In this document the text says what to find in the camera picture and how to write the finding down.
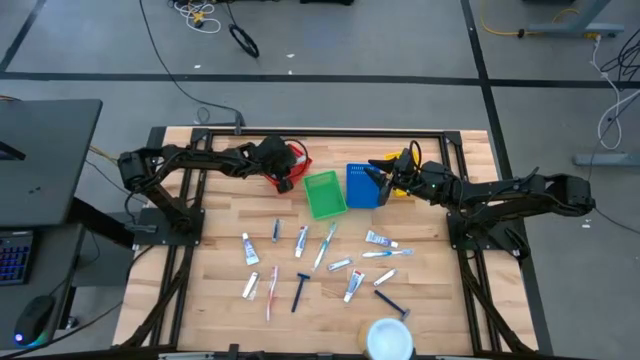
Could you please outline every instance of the blue basket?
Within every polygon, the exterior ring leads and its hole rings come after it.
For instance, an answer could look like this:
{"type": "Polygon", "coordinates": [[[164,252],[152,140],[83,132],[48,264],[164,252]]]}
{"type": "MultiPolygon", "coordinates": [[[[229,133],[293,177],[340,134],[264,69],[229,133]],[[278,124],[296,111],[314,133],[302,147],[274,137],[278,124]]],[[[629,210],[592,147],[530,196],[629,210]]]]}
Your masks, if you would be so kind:
{"type": "Polygon", "coordinates": [[[347,164],[347,206],[357,209],[378,207],[378,186],[364,172],[369,168],[379,172],[369,164],[347,164]]]}

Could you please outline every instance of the wooden tabletop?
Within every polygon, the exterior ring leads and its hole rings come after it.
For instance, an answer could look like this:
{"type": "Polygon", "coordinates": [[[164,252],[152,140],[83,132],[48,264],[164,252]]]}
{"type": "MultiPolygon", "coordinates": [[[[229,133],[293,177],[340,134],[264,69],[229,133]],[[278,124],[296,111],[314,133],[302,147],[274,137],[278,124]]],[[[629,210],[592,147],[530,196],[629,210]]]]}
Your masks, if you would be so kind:
{"type": "MultiPolygon", "coordinates": [[[[185,146],[189,127],[167,128],[164,144],[185,146]]],[[[495,163],[485,131],[461,131],[471,182],[497,179],[495,163]]],[[[346,191],[346,164],[382,159],[387,153],[408,146],[407,138],[298,137],[309,150],[310,174],[335,170],[346,191]]],[[[423,161],[442,161],[436,140],[419,139],[423,161]]],[[[214,149],[222,150],[261,137],[216,136],[214,149]]],[[[455,157],[452,155],[453,167],[455,157]]],[[[163,185],[177,195],[182,172],[170,174],[163,185]]],[[[400,306],[411,309],[406,325],[413,334],[418,354],[471,354],[456,253],[451,250],[445,224],[445,209],[429,206],[413,197],[392,198],[375,210],[350,209],[321,221],[310,214],[304,186],[278,195],[264,178],[232,179],[210,172],[203,207],[206,221],[202,242],[196,248],[179,350],[227,351],[240,344],[240,351],[330,352],[355,354],[360,350],[356,334],[361,324],[398,313],[374,295],[372,283],[391,268],[398,273],[378,289],[400,306]],[[277,243],[271,241],[275,218],[284,221],[277,243]],[[320,242],[331,222],[338,224],[328,253],[315,273],[311,267],[320,242]],[[309,225],[307,246],[301,259],[294,257],[296,235],[309,225]],[[364,251],[382,250],[365,243],[368,230],[376,231],[412,248],[407,257],[363,259],[364,251]],[[247,266],[241,234],[249,233],[260,262],[247,266]],[[351,256],[354,266],[328,272],[326,265],[351,256]],[[272,318],[266,321],[267,287],[272,267],[279,267],[272,318]],[[350,303],[343,297],[352,269],[366,275],[350,303]],[[241,297],[252,272],[260,273],[255,300],[241,297]],[[302,290],[298,309],[291,305],[298,287],[297,273],[311,275],[302,290]]],[[[131,271],[120,313],[114,344],[128,338],[155,304],[166,258],[165,247],[156,247],[131,271]]],[[[529,306],[517,262],[505,252],[485,252],[494,303],[522,341],[537,348],[529,306]]],[[[488,348],[486,322],[479,305],[479,323],[488,348]]],[[[168,339],[173,305],[168,307],[162,338],[168,339]]]]}

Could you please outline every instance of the white cable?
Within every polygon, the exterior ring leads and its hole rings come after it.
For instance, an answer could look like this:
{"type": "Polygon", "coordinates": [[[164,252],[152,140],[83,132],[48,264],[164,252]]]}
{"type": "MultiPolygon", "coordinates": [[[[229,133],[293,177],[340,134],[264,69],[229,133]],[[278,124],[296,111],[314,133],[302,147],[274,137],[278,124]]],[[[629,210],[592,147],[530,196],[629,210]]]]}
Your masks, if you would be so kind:
{"type": "Polygon", "coordinates": [[[602,72],[602,70],[600,70],[600,67],[598,66],[598,64],[596,63],[596,53],[598,52],[598,48],[600,47],[600,40],[601,37],[600,35],[598,35],[596,37],[596,42],[593,45],[593,55],[591,58],[591,65],[593,65],[594,68],[596,68],[596,70],[598,70],[598,72],[600,73],[600,76],[602,78],[604,78],[605,80],[607,80],[607,82],[609,83],[609,85],[611,85],[611,87],[613,88],[613,91],[615,91],[616,93],[616,104],[612,107],[616,109],[616,116],[614,118],[614,121],[616,123],[616,127],[618,128],[618,140],[616,140],[616,144],[613,146],[609,146],[607,144],[605,144],[604,140],[602,139],[602,123],[604,122],[604,119],[606,118],[606,115],[609,113],[609,111],[611,111],[611,109],[607,110],[604,115],[602,115],[602,118],[600,118],[600,121],[598,122],[598,140],[600,141],[600,145],[602,145],[602,147],[604,147],[607,150],[615,150],[618,148],[618,146],[620,146],[620,142],[622,141],[622,125],[620,124],[620,119],[618,119],[618,115],[620,114],[620,105],[622,104],[622,102],[620,102],[620,90],[618,90],[618,88],[615,86],[615,84],[613,83],[613,81],[611,81],[611,79],[609,79],[609,74],[606,72],[602,72]]]}
{"type": "MultiPolygon", "coordinates": [[[[618,101],[618,102],[617,102],[617,103],[615,103],[613,106],[611,106],[610,108],[608,108],[608,109],[607,109],[607,111],[605,111],[605,112],[604,112],[604,114],[602,114],[602,117],[600,118],[600,121],[598,122],[598,124],[601,124],[601,123],[604,121],[605,117],[607,117],[607,114],[608,114],[611,110],[613,110],[613,109],[616,109],[616,108],[620,107],[620,105],[622,105],[622,104],[626,103],[627,101],[629,101],[629,100],[633,99],[633,98],[634,98],[634,97],[636,97],[637,95],[640,95],[640,90],[638,90],[638,91],[634,92],[633,94],[631,94],[631,95],[627,96],[626,98],[624,98],[624,99],[622,99],[622,100],[618,101]]],[[[615,149],[616,147],[618,147],[618,145],[620,145],[620,139],[618,139],[618,143],[616,144],[616,146],[615,146],[615,147],[613,147],[613,148],[611,148],[610,150],[615,149]]]]}
{"type": "Polygon", "coordinates": [[[214,31],[206,31],[206,30],[202,30],[202,29],[198,29],[197,27],[191,25],[191,20],[194,19],[193,14],[191,13],[191,11],[189,11],[189,7],[193,6],[194,8],[200,9],[198,12],[201,12],[205,15],[209,15],[209,14],[213,14],[214,11],[216,11],[216,8],[213,6],[213,4],[205,4],[204,6],[202,6],[204,3],[191,3],[190,5],[183,5],[181,7],[178,7],[178,3],[175,2],[173,3],[173,8],[178,10],[178,12],[180,12],[180,15],[182,15],[182,17],[185,18],[187,26],[190,27],[192,30],[195,30],[197,32],[201,32],[204,34],[215,34],[217,32],[220,31],[220,29],[222,29],[222,24],[220,24],[220,21],[213,19],[213,18],[203,18],[201,21],[207,22],[207,21],[213,21],[215,23],[218,24],[218,28],[214,31]]]}

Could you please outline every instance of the blue toothbrush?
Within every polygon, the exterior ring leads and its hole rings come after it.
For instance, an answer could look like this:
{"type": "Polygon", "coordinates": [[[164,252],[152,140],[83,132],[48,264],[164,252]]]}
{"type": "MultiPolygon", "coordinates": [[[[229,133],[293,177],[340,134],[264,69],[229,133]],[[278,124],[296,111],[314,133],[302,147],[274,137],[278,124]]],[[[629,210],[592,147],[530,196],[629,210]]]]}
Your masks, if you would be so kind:
{"type": "Polygon", "coordinates": [[[412,255],[413,249],[373,251],[362,254],[364,258],[385,257],[391,255],[412,255]]]}
{"type": "Polygon", "coordinates": [[[329,236],[327,236],[327,238],[322,242],[322,245],[320,245],[320,251],[318,252],[318,257],[316,258],[315,263],[313,263],[313,271],[316,271],[316,269],[318,268],[318,265],[320,265],[320,262],[324,258],[324,255],[327,252],[327,248],[329,247],[329,242],[331,241],[331,238],[333,237],[333,234],[336,232],[337,228],[338,228],[338,225],[336,225],[336,223],[331,224],[331,227],[329,228],[329,236]]]}

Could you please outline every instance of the blue keyboard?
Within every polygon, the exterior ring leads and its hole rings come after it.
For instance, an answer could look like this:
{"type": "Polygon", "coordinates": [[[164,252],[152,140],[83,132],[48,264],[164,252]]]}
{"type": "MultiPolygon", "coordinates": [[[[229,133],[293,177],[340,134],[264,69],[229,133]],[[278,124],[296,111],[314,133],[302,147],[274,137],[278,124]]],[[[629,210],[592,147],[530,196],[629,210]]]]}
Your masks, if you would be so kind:
{"type": "Polygon", "coordinates": [[[33,231],[0,231],[0,285],[27,282],[33,231]]]}

